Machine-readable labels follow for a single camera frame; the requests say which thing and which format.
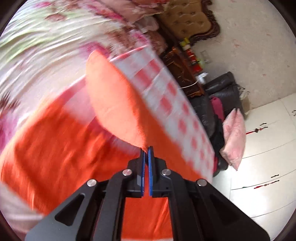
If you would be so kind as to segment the orange fleece pants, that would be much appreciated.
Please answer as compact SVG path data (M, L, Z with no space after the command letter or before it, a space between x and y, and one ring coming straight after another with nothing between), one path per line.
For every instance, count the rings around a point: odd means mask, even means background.
M24 236L89 179L103 181L139 156L67 110L61 94L42 103L1 153L1 212Z

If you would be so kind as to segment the red white checkered tablecloth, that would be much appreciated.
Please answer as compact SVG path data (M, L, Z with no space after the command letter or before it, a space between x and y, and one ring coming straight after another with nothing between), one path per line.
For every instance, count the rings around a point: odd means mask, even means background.
M86 75L62 94L65 107L92 130L127 149L155 154L188 179L212 181L212 144L171 73L150 46L106 59L90 54Z

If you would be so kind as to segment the pink floral pillow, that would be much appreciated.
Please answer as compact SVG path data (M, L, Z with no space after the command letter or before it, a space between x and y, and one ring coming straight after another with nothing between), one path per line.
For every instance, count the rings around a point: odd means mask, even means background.
M225 145L221 156L236 171L242 161L246 145L244 117L239 108L234 108L222 123Z

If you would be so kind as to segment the maroon cushion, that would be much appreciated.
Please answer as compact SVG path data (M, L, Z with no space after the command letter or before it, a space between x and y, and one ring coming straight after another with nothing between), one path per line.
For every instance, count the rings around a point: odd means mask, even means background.
M223 105L221 100L218 97L214 96L210 98L210 101L211 101L214 113L218 116L218 118L222 122L224 122L225 115L224 115L224 110L223 110Z

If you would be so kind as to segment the red tassel ornament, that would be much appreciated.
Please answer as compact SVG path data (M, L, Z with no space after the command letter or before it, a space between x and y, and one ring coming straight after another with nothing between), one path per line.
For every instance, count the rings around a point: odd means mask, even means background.
M258 132L262 131L265 128L268 128L267 123L262 123L262 124L259 125L258 128L255 128L255 129L253 129L251 131L246 132L246 135L249 135L251 133L258 133Z

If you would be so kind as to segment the dark wooden nightstand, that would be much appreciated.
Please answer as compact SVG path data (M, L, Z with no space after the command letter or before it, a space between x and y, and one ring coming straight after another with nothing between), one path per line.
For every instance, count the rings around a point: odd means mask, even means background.
M177 81L180 89L189 99L205 94L201 84L191 70L189 61L179 48L171 47L166 49L160 55L160 58Z

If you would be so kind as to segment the red box on nightstand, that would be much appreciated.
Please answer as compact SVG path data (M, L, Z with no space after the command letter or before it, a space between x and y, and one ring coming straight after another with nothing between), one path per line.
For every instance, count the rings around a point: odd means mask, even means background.
M189 59L189 63L190 63L190 67L191 70L194 74L200 73L201 71L203 71L203 68L200 64L200 61L198 60L197 56L195 55L195 53L192 51L191 48L187 49L185 51L185 53L188 56Z

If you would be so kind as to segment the floral bed sheet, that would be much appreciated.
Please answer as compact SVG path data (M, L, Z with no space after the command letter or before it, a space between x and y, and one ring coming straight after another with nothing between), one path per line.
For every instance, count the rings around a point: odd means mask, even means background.
M93 51L163 52L158 27L154 15L130 23L100 1L26 1L1 34L1 147L43 98L84 75Z

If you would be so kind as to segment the floral folded quilt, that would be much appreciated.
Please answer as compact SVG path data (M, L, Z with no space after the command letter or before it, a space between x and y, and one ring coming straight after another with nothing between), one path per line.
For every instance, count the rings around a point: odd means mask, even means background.
M108 8L122 16L130 23L146 17L162 14L170 1L130 1L130 0L100 0Z

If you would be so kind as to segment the tufted tan headboard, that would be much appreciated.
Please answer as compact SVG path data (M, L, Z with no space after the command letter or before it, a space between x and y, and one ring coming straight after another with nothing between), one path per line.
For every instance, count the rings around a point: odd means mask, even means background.
M209 9L211 0L170 1L158 21L177 40L188 39L191 45L217 37L220 26Z

